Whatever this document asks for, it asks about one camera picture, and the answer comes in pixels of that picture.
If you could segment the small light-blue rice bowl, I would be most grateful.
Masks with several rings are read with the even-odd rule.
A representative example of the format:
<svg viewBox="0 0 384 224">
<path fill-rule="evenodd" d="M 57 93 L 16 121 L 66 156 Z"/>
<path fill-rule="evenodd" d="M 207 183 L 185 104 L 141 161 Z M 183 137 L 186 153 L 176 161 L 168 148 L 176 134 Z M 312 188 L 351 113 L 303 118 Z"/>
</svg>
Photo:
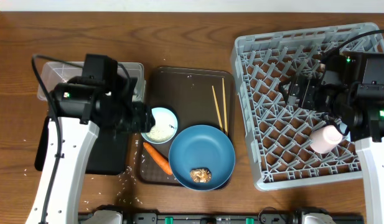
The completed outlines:
<svg viewBox="0 0 384 224">
<path fill-rule="evenodd" d="M 163 144 L 171 140 L 178 127 L 178 121 L 175 114 L 163 107 L 156 107 L 152 109 L 152 115 L 155 119 L 155 125 L 151 128 L 150 132 L 142 133 L 141 136 L 150 143 Z"/>
</svg>

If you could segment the pink cup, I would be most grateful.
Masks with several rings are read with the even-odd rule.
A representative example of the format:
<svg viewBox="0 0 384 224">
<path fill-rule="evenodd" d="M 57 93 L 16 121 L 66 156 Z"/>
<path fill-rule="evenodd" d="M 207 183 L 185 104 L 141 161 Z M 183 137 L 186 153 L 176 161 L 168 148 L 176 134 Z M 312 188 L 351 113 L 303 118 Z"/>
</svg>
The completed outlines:
<svg viewBox="0 0 384 224">
<path fill-rule="evenodd" d="M 341 142 L 342 138 L 343 135 L 338 132 L 335 126 L 328 125 L 311 133 L 309 136 L 310 147 L 320 154 L 329 153 Z"/>
</svg>

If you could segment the orange carrot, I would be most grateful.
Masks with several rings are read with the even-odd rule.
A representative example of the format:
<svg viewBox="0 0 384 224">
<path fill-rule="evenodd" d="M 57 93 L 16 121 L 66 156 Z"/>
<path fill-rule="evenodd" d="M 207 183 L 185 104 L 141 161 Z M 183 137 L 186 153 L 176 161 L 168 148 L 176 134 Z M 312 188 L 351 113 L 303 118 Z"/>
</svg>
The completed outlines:
<svg viewBox="0 0 384 224">
<path fill-rule="evenodd" d="M 150 154 L 150 156 L 153 158 L 153 160 L 156 162 L 156 164 L 167 174 L 172 175 L 172 169 L 170 167 L 169 161 L 162 156 L 159 151 L 157 151 L 152 145 L 150 145 L 148 142 L 144 142 L 143 146 L 145 150 Z"/>
</svg>

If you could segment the large blue plate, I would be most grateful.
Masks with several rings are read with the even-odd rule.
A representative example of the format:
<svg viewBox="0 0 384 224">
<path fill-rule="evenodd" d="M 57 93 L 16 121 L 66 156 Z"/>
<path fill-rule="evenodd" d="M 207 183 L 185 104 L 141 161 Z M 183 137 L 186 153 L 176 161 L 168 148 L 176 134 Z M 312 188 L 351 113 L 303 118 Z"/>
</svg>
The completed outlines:
<svg viewBox="0 0 384 224">
<path fill-rule="evenodd" d="M 174 177 L 184 187 L 197 191 L 223 187 L 236 163 L 233 144 L 221 130 L 208 125 L 195 125 L 181 131 L 169 149 L 169 165 Z M 207 183 L 194 182 L 190 172 L 207 169 L 212 178 Z"/>
</svg>

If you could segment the brown food scrap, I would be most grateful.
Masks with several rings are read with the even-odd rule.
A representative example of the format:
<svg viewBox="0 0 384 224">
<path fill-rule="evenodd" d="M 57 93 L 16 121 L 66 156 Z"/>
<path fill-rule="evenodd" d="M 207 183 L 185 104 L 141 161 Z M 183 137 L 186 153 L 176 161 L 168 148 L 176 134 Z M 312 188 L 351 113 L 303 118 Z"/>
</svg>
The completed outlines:
<svg viewBox="0 0 384 224">
<path fill-rule="evenodd" d="M 212 179 L 212 174 L 207 168 L 193 169 L 190 177 L 195 183 L 208 183 Z"/>
</svg>

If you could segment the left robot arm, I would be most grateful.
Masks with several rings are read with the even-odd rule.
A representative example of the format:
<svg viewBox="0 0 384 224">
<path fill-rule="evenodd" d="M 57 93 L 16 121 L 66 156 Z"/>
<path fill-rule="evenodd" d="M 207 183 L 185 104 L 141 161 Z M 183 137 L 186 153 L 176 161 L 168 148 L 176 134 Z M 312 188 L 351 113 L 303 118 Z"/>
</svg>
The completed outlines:
<svg viewBox="0 0 384 224">
<path fill-rule="evenodd" d="M 100 130 L 148 133 L 155 125 L 152 109 L 133 101 L 133 79 L 122 63 L 88 54 L 82 74 L 48 90 L 34 54 L 31 65 L 49 106 L 48 145 L 28 223 L 77 223 L 78 204 L 91 150 Z"/>
</svg>

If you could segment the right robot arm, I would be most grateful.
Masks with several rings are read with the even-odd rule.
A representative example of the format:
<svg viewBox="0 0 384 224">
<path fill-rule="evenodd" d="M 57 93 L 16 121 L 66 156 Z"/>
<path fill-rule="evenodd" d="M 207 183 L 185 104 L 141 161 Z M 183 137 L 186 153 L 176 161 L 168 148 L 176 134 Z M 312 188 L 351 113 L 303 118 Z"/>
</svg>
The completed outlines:
<svg viewBox="0 0 384 224">
<path fill-rule="evenodd" d="M 384 223 L 384 53 L 344 52 L 323 58 L 320 78 L 279 83 L 289 105 L 339 118 L 355 143 L 368 223 Z"/>
</svg>

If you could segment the grey dishwasher rack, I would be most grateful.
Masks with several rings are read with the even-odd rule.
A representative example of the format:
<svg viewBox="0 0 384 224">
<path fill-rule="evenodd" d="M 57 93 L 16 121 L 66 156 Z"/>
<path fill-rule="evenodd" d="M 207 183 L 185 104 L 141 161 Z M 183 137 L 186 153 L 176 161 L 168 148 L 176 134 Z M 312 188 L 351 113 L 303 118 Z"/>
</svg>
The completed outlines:
<svg viewBox="0 0 384 224">
<path fill-rule="evenodd" d="M 384 52 L 372 22 L 244 35 L 234 42 L 231 65 L 245 126 L 254 186 L 270 191 L 360 179 L 349 138 L 327 154 L 314 152 L 310 134 L 325 126 L 315 111 L 287 105 L 278 84 L 293 75 L 322 76 L 318 56 L 340 47 Z"/>
</svg>

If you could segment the black tray bin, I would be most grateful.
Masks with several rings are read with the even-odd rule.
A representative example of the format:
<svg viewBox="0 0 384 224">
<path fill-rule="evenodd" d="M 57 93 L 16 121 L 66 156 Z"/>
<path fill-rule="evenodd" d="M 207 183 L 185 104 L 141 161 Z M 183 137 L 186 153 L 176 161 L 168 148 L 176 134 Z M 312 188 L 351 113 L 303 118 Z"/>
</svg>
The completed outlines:
<svg viewBox="0 0 384 224">
<path fill-rule="evenodd" d="M 45 162 L 49 138 L 49 121 L 50 118 L 46 117 L 35 157 L 34 167 L 37 171 L 42 171 Z M 129 134 L 127 133 L 115 133 L 110 130 L 100 131 L 91 150 L 86 173 L 118 175 L 124 172 L 128 143 Z"/>
</svg>

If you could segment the brown serving tray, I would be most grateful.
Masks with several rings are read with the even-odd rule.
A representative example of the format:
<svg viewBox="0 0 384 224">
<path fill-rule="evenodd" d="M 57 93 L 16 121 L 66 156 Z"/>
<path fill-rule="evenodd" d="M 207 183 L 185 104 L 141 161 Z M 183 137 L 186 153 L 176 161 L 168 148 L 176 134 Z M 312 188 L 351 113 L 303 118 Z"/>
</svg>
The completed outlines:
<svg viewBox="0 0 384 224">
<path fill-rule="evenodd" d="M 233 144 L 235 81 L 230 73 L 216 70 L 158 67 L 150 75 L 146 90 L 146 103 L 153 108 L 163 107 L 171 110 L 178 121 L 177 132 L 171 140 L 163 144 L 152 145 L 168 161 L 171 144 L 184 129 L 202 124 L 220 130 L 212 85 L 215 88 L 225 134 L 222 77 L 225 80 L 227 102 L 227 136 Z M 156 164 L 144 147 L 139 148 L 137 170 L 139 178 L 145 183 L 183 187 L 173 174 L 167 175 Z"/>
</svg>

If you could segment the right wooden chopstick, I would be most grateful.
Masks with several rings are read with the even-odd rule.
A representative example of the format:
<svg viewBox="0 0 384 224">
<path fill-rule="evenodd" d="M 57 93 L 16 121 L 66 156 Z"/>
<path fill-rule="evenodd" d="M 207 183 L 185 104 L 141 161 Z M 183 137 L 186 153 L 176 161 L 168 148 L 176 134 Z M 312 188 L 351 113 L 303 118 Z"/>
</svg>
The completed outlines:
<svg viewBox="0 0 384 224">
<path fill-rule="evenodd" d="M 224 112 L 224 130 L 225 134 L 228 135 L 228 119 L 227 119 L 227 102 L 225 93 L 225 80 L 222 77 L 222 96 L 223 96 L 223 112 Z"/>
</svg>

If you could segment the wooden chopstick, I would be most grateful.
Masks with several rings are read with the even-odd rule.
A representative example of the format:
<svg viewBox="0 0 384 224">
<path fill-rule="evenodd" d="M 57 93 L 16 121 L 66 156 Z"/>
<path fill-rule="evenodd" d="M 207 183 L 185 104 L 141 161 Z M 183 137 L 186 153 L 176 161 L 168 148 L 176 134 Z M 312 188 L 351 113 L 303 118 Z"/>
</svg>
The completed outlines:
<svg viewBox="0 0 384 224">
<path fill-rule="evenodd" d="M 222 77 L 222 96 L 223 96 L 223 112 L 224 112 L 224 130 L 225 134 L 228 135 L 228 119 L 227 119 L 227 102 L 225 93 L 225 80 Z"/>
<path fill-rule="evenodd" d="M 216 112 L 217 112 L 217 119 L 218 119 L 218 123 L 219 123 L 219 126 L 220 126 L 220 130 L 223 132 L 222 117 L 220 115 L 220 110 L 219 110 L 219 106 L 218 106 L 217 96 L 216 96 L 215 88 L 214 88 L 213 85 L 212 85 L 212 94 L 213 94 L 213 99 L 214 99 L 214 103 L 215 103 L 215 109 L 216 109 Z"/>
</svg>

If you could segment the left wooden chopstick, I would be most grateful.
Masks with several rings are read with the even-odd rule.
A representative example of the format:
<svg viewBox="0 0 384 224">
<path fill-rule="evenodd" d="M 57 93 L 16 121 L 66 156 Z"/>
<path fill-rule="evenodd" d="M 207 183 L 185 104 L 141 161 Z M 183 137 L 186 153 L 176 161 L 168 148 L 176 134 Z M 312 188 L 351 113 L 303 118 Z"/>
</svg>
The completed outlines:
<svg viewBox="0 0 384 224">
<path fill-rule="evenodd" d="M 213 85 L 212 85 L 212 94 L 213 94 L 213 99 L 214 99 L 214 103 L 215 103 L 215 109 L 216 109 L 216 112 L 217 112 L 217 119 L 218 119 L 218 123 L 219 123 L 219 126 L 220 126 L 220 130 L 223 132 L 222 117 L 220 115 L 220 110 L 219 110 L 219 106 L 218 106 L 217 96 L 216 96 L 215 88 L 214 88 Z"/>
</svg>

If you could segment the clear plastic bin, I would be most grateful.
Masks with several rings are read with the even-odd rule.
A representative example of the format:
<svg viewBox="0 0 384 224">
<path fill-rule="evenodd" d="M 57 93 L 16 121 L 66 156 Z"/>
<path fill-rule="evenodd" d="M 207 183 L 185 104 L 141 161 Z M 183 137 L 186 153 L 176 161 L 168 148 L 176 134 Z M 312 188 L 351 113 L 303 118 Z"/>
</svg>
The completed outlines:
<svg viewBox="0 0 384 224">
<path fill-rule="evenodd" d="M 144 67 L 141 63 L 121 62 L 131 78 L 137 78 L 134 87 L 133 101 L 144 101 L 146 81 Z M 40 75 L 47 91 L 51 91 L 58 83 L 66 83 L 69 79 L 80 76 L 82 69 L 69 66 L 60 62 L 47 62 L 44 64 Z"/>
</svg>

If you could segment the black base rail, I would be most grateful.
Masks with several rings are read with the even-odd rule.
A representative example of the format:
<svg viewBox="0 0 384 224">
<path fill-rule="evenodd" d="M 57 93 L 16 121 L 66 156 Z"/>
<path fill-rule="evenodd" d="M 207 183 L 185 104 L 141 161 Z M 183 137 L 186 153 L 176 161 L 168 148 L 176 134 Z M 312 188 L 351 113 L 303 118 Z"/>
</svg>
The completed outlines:
<svg viewBox="0 0 384 224">
<path fill-rule="evenodd" d="M 81 213 L 79 223 L 124 223 L 124 224 L 270 224 L 270 223 L 335 223 L 364 224 L 361 215 L 331 215 L 322 208 L 298 208 L 291 213 L 280 212 L 273 207 L 266 207 L 258 214 L 170 214 L 154 211 L 129 213 L 114 205 L 101 205 L 94 212 Z"/>
</svg>

